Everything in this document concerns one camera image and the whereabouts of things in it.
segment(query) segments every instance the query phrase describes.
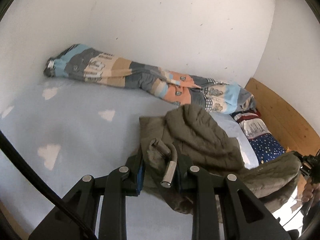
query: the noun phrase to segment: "blue fabric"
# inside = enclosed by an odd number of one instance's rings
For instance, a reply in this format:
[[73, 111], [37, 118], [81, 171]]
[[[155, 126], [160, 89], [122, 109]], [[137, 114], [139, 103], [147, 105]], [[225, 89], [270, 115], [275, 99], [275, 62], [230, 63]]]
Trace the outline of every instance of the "blue fabric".
[[167, 94], [167, 92], [168, 92], [168, 89], [169, 89], [168, 84], [165, 84], [164, 88], [162, 89], [162, 91], [161, 91], [160, 94], [159, 94], [159, 97], [160, 97], [160, 98], [164, 98], [164, 96], [165, 96], [165, 95]]
[[258, 158], [259, 165], [271, 161], [285, 153], [284, 148], [271, 133], [260, 135], [255, 139], [251, 139], [249, 140], [249, 143], [251, 144], [251, 147]]
[[144, 179], [144, 162], [141, 162], [140, 168], [139, 168], [139, 172], [137, 174], [137, 194], [139, 195], [142, 188], [143, 188], [143, 179]]
[[61, 58], [55, 59], [54, 67], [56, 77], [68, 77], [68, 73], [64, 71], [67, 63], [73, 56], [75, 56], [76, 54], [80, 54], [81, 52], [89, 48], [90, 47], [88, 47], [87, 45], [79, 44], [78, 46], [67, 52], [65, 55], [63, 55]]
[[231, 114], [236, 111], [238, 107], [238, 96], [240, 89], [241, 87], [236, 83], [226, 86], [226, 91], [223, 98], [227, 104], [227, 110], [224, 112], [224, 114]]

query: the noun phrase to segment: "mattress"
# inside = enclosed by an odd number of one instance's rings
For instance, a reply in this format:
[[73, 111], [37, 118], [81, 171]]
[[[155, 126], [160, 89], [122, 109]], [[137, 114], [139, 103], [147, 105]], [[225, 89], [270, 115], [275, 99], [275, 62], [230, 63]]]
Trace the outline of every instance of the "mattress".
[[[82, 176], [104, 176], [125, 163], [139, 144], [139, 116], [164, 115], [175, 107], [142, 90], [50, 79], [14, 100], [0, 114], [0, 129], [63, 197]], [[256, 167], [258, 160], [240, 126], [229, 115], [211, 115], [230, 137], [238, 139], [245, 166]], [[0, 170], [10, 178], [0, 180], [0, 199], [31, 233], [53, 205], [4, 154]], [[156, 197], [142, 192], [138, 198], [127, 197], [126, 205], [129, 240], [191, 238], [192, 216], [174, 212]]]

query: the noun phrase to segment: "silver screw head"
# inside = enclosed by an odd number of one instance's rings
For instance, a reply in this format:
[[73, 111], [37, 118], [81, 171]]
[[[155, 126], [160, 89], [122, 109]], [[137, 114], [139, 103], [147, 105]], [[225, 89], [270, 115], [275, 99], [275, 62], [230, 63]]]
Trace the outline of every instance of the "silver screw head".
[[89, 182], [91, 179], [92, 179], [92, 177], [90, 175], [85, 175], [85, 176], [82, 177], [82, 180], [84, 182]]
[[228, 180], [235, 181], [235, 180], [237, 179], [237, 176], [234, 175], [234, 174], [229, 174], [229, 175], [227, 176], [227, 178], [228, 178]]
[[122, 173], [126, 173], [129, 170], [129, 168], [127, 166], [122, 166], [119, 168], [119, 171]]
[[161, 182], [161, 186], [162, 186], [162, 187], [165, 187], [165, 188], [170, 188], [170, 187], [171, 187], [171, 184], [168, 183], [168, 182], [166, 182], [166, 181], [163, 181], [163, 182]]
[[191, 170], [192, 172], [198, 172], [198, 171], [200, 170], [200, 168], [199, 168], [198, 166], [191, 166], [191, 167], [190, 167], [190, 170]]

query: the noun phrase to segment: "wooden bed frame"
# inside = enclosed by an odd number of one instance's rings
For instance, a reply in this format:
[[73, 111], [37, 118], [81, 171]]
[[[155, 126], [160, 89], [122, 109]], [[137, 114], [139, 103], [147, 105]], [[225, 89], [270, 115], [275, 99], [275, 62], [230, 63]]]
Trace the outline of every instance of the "wooden bed frame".
[[[249, 80], [245, 88], [254, 95], [262, 120], [282, 147], [302, 155], [317, 153], [320, 149], [319, 135], [292, 106], [254, 78]], [[305, 183], [301, 175], [297, 199], [301, 199]]]

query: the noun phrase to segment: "red stripe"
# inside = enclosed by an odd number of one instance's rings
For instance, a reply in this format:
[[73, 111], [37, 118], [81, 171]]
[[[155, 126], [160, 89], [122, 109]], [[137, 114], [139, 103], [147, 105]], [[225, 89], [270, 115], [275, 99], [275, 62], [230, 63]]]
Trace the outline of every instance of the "red stripe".
[[242, 121], [252, 120], [252, 119], [261, 119], [261, 118], [256, 115], [243, 115], [237, 120], [237, 123], [240, 123]]
[[259, 117], [261, 117], [261, 113], [259, 112], [259, 110], [258, 109], [256, 109], [257, 110], [257, 112], [255, 112], [255, 114], [257, 114]]

